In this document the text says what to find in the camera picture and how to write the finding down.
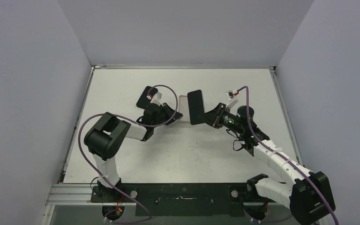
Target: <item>bolt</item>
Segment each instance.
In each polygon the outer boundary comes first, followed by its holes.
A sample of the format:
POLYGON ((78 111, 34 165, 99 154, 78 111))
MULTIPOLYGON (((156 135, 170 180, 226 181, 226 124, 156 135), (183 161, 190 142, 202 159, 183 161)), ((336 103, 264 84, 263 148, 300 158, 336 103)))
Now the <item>bolt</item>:
POLYGON ((137 196, 137 191, 131 191, 130 192, 130 197, 136 198, 136 196, 137 196))
POLYGON ((233 191, 231 192, 231 196, 234 197, 234 198, 238 197, 238 191, 233 190, 233 191))

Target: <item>work surface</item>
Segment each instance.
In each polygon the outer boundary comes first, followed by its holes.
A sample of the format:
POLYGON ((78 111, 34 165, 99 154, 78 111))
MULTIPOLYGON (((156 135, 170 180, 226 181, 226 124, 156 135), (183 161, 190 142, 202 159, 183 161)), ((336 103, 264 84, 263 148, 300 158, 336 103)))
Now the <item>work surface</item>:
MULTIPOLYGON (((136 107, 138 98, 146 86, 155 84, 172 87, 178 96, 201 89, 206 112, 219 102, 226 104, 228 90, 247 85, 258 127, 296 159, 268 69, 96 69, 80 122, 104 112, 136 120, 143 114, 143 109, 136 107)), ((173 94, 162 87, 158 90, 162 93, 162 102, 174 109, 173 94)), ((238 99, 239 103, 231 110, 233 114, 246 104, 244 90, 238 99)), ((97 120, 85 126, 82 140, 97 120)), ((268 166, 245 150, 233 151, 233 140, 224 127, 214 129, 206 124, 191 126, 176 121, 156 128, 146 142, 125 139, 116 155, 118 173, 125 183, 245 182, 261 173, 280 180, 268 166)), ((94 162, 87 147, 82 147, 94 162)), ((70 150, 64 183, 90 183, 98 174, 83 159, 76 141, 70 150)))

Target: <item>white wall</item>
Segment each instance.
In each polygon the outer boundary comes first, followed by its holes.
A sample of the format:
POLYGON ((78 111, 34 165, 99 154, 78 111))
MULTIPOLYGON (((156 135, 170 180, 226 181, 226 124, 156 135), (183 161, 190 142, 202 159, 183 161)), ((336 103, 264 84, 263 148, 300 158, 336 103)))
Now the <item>white wall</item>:
POLYGON ((40 223, 89 73, 56 0, 0 0, 0 225, 40 223))
POLYGON ((328 175, 340 224, 360 224, 360 1, 315 0, 277 75, 303 161, 328 175))
POLYGON ((58 0, 92 64, 275 66, 313 0, 58 0))

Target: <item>red wire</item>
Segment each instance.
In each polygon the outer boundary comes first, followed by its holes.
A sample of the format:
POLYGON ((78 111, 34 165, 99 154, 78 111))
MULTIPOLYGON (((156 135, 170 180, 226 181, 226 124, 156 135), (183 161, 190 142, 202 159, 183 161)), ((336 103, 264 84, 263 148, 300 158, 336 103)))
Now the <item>red wire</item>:
POLYGON ((123 199, 125 199, 125 196, 124 196, 124 195, 122 195, 122 198, 120 199, 120 201, 117 202, 117 207, 115 208, 115 212, 118 211, 118 209, 119 209, 119 203, 121 203, 121 202, 123 201, 123 199))

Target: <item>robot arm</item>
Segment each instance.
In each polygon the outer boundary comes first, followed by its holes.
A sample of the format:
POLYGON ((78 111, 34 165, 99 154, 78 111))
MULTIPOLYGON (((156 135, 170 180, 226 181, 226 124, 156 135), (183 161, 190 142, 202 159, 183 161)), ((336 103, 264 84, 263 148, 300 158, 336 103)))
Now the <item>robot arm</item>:
MULTIPOLYGON (((144 110, 143 116, 131 124, 124 120, 119 120, 116 115, 106 112, 89 130, 84 138, 84 144, 88 146, 89 152, 93 154, 98 170, 104 174, 112 184, 120 184, 120 176, 117 172, 115 155, 118 152, 125 138, 132 138, 139 141, 147 141, 153 134, 153 127, 144 125, 156 125, 167 121, 174 113, 166 103, 161 103, 161 93, 156 93, 151 98, 144 110)), ((167 125, 178 120, 182 114, 177 112, 175 117, 167 125)), ((100 176, 98 185, 101 188, 112 189, 100 176)))
POLYGON ((324 220, 325 216, 329 214, 329 210, 303 175, 307 176, 318 187, 330 207, 334 210, 335 203, 327 176, 322 172, 313 173, 283 153, 282 149, 278 148, 257 127, 253 121, 254 110, 251 107, 249 107, 249 118, 246 113, 246 106, 239 107, 237 115, 231 114, 230 108, 234 106, 234 102, 237 102, 237 94, 237 90, 227 92, 228 105, 219 103, 213 110, 200 115, 198 119, 211 127, 226 127, 228 130, 239 134, 237 137, 239 137, 238 141, 240 141, 242 148, 268 165, 285 182, 285 184, 278 183, 268 178, 267 175, 260 174, 247 181, 247 189, 251 195, 267 197, 284 205, 291 210, 296 220, 303 225, 312 224, 321 218, 323 218, 322 224, 326 224, 324 220), (250 131, 248 120, 251 123, 254 134, 250 131), (291 166, 289 162, 295 165, 303 175, 291 166))

